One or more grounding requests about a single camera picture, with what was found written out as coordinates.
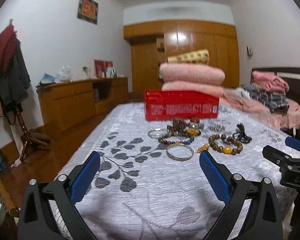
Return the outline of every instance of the dark wooden headboard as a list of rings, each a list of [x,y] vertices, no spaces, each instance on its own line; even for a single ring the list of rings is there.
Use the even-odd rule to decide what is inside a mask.
[[[254,70],[273,73],[284,79],[290,87],[289,92],[286,93],[287,98],[296,101],[300,105],[300,67],[264,67],[253,68],[252,71]]]

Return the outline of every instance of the wooden coat stand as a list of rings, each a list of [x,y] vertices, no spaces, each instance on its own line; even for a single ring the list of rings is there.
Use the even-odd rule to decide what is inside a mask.
[[[17,118],[18,118],[18,123],[19,125],[21,126],[21,129],[23,131],[23,134],[25,135],[26,137],[26,141],[25,143],[23,144],[23,148],[22,148],[22,152],[21,152],[21,155],[20,155],[20,161],[23,162],[23,160],[25,159],[25,155],[26,155],[26,150],[28,147],[30,147],[32,144],[36,144],[36,145],[41,145],[41,146],[45,146],[47,147],[48,144],[46,142],[43,142],[37,138],[33,138],[31,136],[31,134],[29,133],[29,131],[27,130],[27,127],[25,125],[25,121],[23,120],[22,118],[22,115],[19,111],[19,108],[18,106],[16,105],[15,108],[14,108],[14,113],[16,114]]]

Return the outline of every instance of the wooden wardrobe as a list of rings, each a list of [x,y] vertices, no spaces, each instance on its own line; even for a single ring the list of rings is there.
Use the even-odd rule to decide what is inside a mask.
[[[164,50],[156,39],[164,37]],[[239,86],[239,51],[235,26],[197,20],[164,20],[124,26],[124,38],[131,44],[133,92],[160,89],[158,62],[199,49],[208,49],[210,66],[225,72],[224,87]]]

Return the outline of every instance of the black coat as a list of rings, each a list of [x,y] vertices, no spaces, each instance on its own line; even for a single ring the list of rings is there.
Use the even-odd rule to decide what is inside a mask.
[[[10,61],[5,76],[0,76],[0,98],[2,106],[8,112],[11,104],[19,104],[28,97],[26,89],[30,87],[30,77],[20,49],[20,41]]]

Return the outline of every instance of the low wooden sideboard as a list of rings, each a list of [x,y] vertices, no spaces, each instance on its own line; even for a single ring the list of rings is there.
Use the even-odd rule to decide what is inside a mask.
[[[99,91],[99,102],[94,102],[93,89]],[[54,140],[92,117],[101,122],[115,106],[129,98],[128,78],[57,83],[37,92],[45,131]]]

